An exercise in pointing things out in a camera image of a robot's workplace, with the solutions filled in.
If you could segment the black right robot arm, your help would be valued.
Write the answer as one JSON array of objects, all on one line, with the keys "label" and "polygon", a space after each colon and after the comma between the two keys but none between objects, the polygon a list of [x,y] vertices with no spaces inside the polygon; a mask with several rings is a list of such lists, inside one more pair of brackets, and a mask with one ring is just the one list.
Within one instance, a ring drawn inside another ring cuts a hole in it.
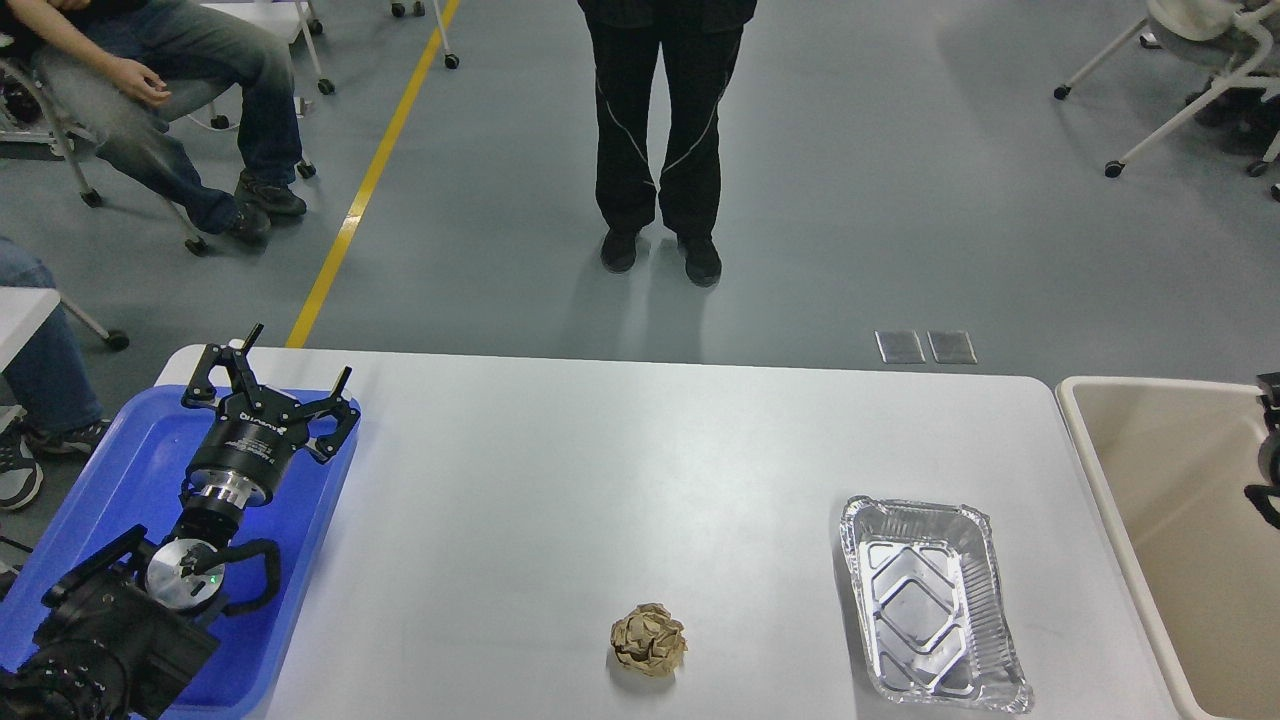
[{"label": "black right robot arm", "polygon": [[1260,446],[1257,465],[1267,483],[1251,484],[1243,489],[1254,510],[1272,528],[1279,529],[1279,373],[1257,375],[1258,402],[1263,413],[1267,436]]}]

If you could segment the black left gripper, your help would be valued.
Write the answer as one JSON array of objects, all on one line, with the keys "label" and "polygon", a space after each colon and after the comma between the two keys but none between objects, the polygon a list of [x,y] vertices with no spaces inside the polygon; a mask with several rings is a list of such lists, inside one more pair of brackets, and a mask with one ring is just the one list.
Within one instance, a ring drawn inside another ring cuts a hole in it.
[{"label": "black left gripper", "polygon": [[[184,506],[209,498],[236,509],[270,503],[301,446],[317,464],[330,462],[358,425],[361,411],[344,396],[352,374],[344,366],[332,392],[302,402],[292,395],[268,395],[248,355],[264,329],[256,323],[239,347],[206,345],[180,397],[187,409],[210,409],[215,421],[186,469]],[[227,372],[230,393],[216,395],[212,372]],[[330,418],[329,434],[311,436],[310,423]]]}]

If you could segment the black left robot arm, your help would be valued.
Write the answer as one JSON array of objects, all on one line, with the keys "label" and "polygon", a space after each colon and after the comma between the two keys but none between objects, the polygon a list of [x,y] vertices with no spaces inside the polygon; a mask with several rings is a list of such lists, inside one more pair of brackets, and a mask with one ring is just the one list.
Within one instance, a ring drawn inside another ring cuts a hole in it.
[{"label": "black left robot arm", "polygon": [[3,600],[5,719],[242,719],[274,683],[361,411],[251,347],[123,407]]}]

